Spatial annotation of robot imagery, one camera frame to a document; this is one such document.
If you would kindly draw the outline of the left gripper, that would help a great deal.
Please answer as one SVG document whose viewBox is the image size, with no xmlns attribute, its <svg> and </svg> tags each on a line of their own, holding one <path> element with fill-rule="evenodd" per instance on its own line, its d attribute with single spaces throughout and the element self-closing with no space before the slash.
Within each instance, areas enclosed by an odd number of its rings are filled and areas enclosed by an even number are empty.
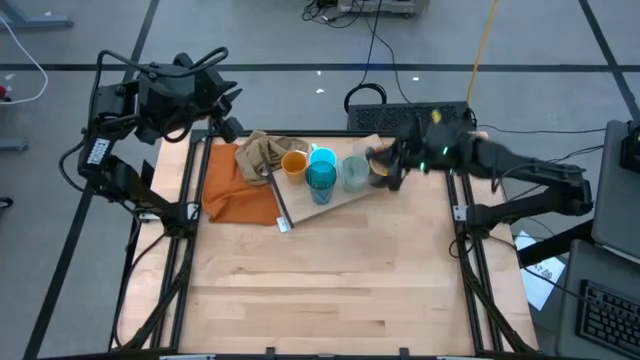
<svg viewBox="0 0 640 360">
<path fill-rule="evenodd" d="M 214 69 L 227 56 L 228 49 L 219 47 L 196 62 L 180 53 L 171 64 L 150 63 L 138 77 L 136 137 L 148 144 L 159 138 L 176 143 L 202 118 L 209 120 L 225 143 L 240 137 L 244 127 L 229 113 L 243 89 Z"/>
</svg>

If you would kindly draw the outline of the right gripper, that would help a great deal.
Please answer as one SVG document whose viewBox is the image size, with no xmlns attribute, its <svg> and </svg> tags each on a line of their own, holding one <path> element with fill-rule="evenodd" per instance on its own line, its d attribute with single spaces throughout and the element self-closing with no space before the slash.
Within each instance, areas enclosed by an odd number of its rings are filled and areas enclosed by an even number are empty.
<svg viewBox="0 0 640 360">
<path fill-rule="evenodd" d="M 476 136 L 464 128 L 413 120 L 386 150 L 388 189 L 398 191 L 411 170 L 428 173 L 464 168 L 470 162 L 475 142 Z"/>
</svg>

